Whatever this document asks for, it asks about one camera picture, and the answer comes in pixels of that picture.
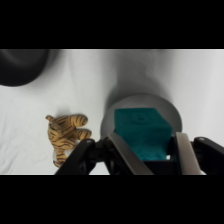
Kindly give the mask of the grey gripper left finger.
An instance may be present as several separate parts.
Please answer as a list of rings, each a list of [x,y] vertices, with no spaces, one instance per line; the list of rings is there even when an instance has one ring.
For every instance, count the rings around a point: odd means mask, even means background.
[[[108,138],[113,143],[116,151],[124,160],[125,165],[134,175],[152,175],[153,172],[138,159],[128,144],[116,133],[111,133]]]

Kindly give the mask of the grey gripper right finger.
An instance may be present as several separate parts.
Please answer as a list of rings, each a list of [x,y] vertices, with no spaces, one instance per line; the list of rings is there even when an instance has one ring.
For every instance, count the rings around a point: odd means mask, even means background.
[[[201,168],[186,133],[175,135],[176,153],[181,175],[201,175]]]

